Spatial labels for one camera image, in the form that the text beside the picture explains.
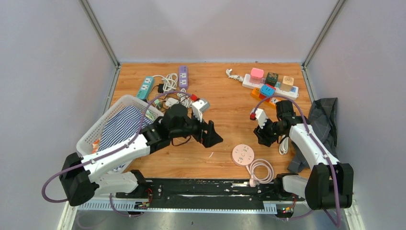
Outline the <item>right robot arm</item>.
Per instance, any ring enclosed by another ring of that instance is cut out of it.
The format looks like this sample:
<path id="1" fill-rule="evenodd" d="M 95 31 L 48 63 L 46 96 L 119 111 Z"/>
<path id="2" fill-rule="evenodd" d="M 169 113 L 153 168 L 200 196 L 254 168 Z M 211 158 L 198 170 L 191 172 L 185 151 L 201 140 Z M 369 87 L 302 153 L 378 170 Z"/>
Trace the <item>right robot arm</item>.
<path id="1" fill-rule="evenodd" d="M 274 182 L 273 193 L 279 200 L 286 200 L 292 194 L 303 197 L 312 210 L 349 208 L 352 205 L 354 170 L 348 163 L 341 163 L 323 145 L 316 136 L 310 122 L 300 111 L 296 115 L 294 108 L 298 105 L 290 100 L 276 103 L 278 120 L 273 122 L 264 110 L 258 106 L 250 112 L 250 120 L 256 120 L 258 126 L 254 134 L 258 143 L 271 146 L 279 137 L 286 136 L 298 147 L 304 156 L 311 174 L 305 179 L 295 173 L 274 175 L 269 163 L 269 173 L 265 179 L 255 176 L 254 168 L 259 163 L 253 160 L 253 151 L 238 145 L 232 151 L 235 164 L 244 166 L 250 172 L 249 185 Z"/>

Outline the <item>purple power strip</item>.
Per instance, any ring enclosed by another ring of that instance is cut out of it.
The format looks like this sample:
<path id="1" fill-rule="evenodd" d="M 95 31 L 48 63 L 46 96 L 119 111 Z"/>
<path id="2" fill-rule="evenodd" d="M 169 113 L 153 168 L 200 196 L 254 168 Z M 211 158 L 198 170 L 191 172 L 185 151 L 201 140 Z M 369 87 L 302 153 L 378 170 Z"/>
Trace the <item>purple power strip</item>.
<path id="1" fill-rule="evenodd" d="M 180 89 L 185 89 L 185 90 L 187 90 L 189 88 L 188 68 L 186 65 L 179 66 L 178 86 Z"/>

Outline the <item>black power adapter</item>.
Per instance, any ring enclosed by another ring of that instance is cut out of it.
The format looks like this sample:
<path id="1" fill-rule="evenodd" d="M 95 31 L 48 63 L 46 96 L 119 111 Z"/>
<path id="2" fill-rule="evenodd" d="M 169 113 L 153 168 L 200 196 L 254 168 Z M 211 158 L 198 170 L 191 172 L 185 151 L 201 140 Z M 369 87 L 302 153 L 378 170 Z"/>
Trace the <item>black power adapter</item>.
<path id="1" fill-rule="evenodd" d="M 163 83 L 159 84 L 158 85 L 158 93 L 164 93 L 165 92 L 164 90 L 165 90 L 164 89 L 164 84 Z"/>

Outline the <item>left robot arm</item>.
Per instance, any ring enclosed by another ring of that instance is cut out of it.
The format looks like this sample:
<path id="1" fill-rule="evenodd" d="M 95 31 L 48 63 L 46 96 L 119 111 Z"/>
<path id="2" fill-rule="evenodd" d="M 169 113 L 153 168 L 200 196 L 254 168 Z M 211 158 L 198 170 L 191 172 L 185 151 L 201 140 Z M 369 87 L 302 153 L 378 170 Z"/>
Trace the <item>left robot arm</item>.
<path id="1" fill-rule="evenodd" d="M 205 148 L 223 142 L 213 121 L 205 122 L 203 113 L 209 103 L 199 99 L 192 103 L 192 114 L 182 104 L 175 104 L 152 124 L 136 131 L 131 138 L 92 155 L 66 157 L 59 180 L 73 207 L 82 205 L 95 195 L 130 193 L 135 198 L 146 194 L 147 185 L 139 171 L 124 174 L 108 172 L 130 160 L 152 154 L 169 146 L 174 138 L 192 137 Z"/>

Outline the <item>pink round socket hub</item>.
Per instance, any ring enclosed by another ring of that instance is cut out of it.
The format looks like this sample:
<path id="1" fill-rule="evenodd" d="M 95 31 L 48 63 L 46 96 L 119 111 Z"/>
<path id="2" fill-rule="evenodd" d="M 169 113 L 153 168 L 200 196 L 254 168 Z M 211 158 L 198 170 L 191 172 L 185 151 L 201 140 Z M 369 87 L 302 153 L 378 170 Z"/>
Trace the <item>pink round socket hub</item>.
<path id="1" fill-rule="evenodd" d="M 240 167 L 250 165 L 255 158 L 253 149 L 246 144 L 235 146 L 231 152 L 233 162 Z"/>

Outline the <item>teal power strip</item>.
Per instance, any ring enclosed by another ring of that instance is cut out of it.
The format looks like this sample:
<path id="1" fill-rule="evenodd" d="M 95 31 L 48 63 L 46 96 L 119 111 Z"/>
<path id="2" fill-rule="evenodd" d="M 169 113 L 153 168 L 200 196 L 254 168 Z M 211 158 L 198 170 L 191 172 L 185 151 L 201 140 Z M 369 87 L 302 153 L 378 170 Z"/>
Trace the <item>teal power strip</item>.
<path id="1" fill-rule="evenodd" d="M 146 100 L 154 86 L 154 77 L 146 76 L 143 80 L 136 97 L 141 100 Z"/>

